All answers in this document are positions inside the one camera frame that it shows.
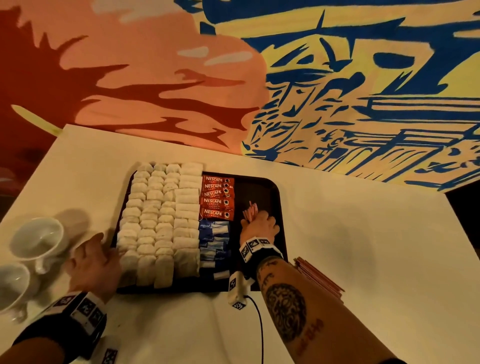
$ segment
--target painted canvas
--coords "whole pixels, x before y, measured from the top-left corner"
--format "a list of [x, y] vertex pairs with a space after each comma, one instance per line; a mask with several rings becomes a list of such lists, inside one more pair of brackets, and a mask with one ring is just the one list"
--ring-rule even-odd
[[0, 193], [74, 123], [446, 192], [480, 179], [477, 0], [0, 0]]

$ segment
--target white table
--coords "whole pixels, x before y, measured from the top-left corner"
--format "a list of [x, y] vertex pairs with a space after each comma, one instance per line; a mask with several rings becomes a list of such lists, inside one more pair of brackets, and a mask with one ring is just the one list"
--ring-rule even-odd
[[[346, 290], [345, 305], [409, 364], [478, 363], [480, 262], [444, 194], [67, 125], [0, 224], [0, 262], [32, 217], [56, 216], [75, 241], [113, 231], [138, 161], [198, 161], [206, 170], [265, 177], [280, 190], [290, 259], [301, 256]], [[60, 274], [33, 317], [67, 289]], [[258, 292], [265, 363], [291, 363]], [[226, 295], [116, 296], [106, 333], [118, 363], [259, 363], [253, 305]], [[23, 325], [0, 318], [0, 351]]]

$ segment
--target teacup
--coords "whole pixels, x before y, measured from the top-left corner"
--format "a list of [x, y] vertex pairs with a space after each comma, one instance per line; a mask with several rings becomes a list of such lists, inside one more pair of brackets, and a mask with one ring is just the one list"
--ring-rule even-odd
[[45, 274], [68, 244], [65, 229], [57, 219], [34, 218], [14, 234], [10, 251], [22, 261], [35, 261], [35, 272]]
[[9, 313], [12, 320], [27, 317], [27, 302], [38, 292], [40, 281], [21, 263], [0, 266], [0, 315]]

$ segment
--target cable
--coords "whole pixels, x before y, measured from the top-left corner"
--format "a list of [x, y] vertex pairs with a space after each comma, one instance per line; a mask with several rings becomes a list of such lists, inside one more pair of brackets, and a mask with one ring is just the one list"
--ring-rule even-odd
[[250, 298], [250, 301], [253, 302], [253, 304], [255, 305], [255, 308], [257, 309], [257, 312], [258, 312], [258, 318], [260, 319], [260, 333], [262, 335], [262, 364], [264, 364], [264, 326], [262, 324], [262, 316], [260, 315], [260, 310], [258, 309], [258, 306], [255, 303], [255, 301], [253, 300], [253, 298], [250, 297], [250, 296], [244, 296], [244, 297], [245, 298]]

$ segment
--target forearm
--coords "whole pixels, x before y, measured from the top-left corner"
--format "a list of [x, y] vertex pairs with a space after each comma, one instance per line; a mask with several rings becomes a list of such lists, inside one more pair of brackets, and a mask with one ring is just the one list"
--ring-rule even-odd
[[379, 364], [394, 357], [341, 302], [284, 260], [265, 259], [257, 280], [296, 364]]
[[47, 338], [32, 338], [13, 345], [0, 356], [0, 364], [62, 364], [63, 349]]

